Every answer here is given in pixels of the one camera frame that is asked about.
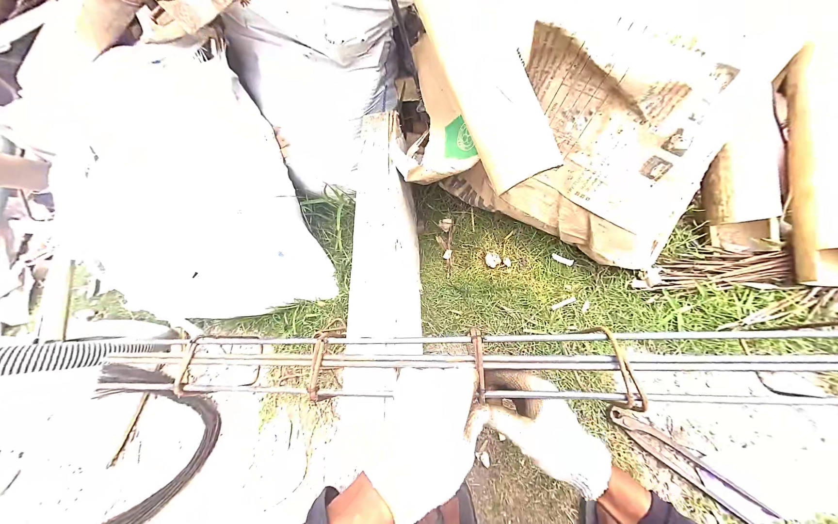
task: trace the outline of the black striped hose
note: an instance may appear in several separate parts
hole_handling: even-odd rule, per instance
[[[144,353],[165,351],[169,346],[132,343],[124,340],[87,340],[49,342],[45,344],[0,345],[0,376],[56,371],[97,365],[105,355],[114,352]]]

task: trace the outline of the green logo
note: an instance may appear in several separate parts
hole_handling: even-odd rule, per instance
[[[474,139],[467,130],[464,117],[459,116],[445,126],[445,158],[469,159],[475,155]]]

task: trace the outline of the work glove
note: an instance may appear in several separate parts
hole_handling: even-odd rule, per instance
[[[413,524],[448,502],[474,465],[487,409],[474,406],[473,366],[406,368],[393,388],[383,448],[364,469],[396,524]]]
[[[498,389],[556,392],[554,384],[521,372],[486,375]],[[509,437],[545,473],[574,486],[585,499],[606,491],[612,474],[610,451],[599,438],[588,435],[565,400],[514,400],[516,411],[490,406],[489,424]]]

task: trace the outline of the dirt ground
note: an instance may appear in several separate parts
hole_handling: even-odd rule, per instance
[[[580,495],[542,473],[507,439],[485,429],[478,452],[490,455],[490,467],[475,460],[467,483],[481,524],[571,524],[577,522]]]

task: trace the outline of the white plastic sack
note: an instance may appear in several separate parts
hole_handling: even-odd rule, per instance
[[[289,142],[301,189],[356,191],[361,118],[397,104],[392,18],[387,0],[252,0],[222,17],[229,64]]]
[[[50,172],[59,238],[130,309],[230,318],[337,295],[273,129],[224,57],[115,48],[70,92]]]

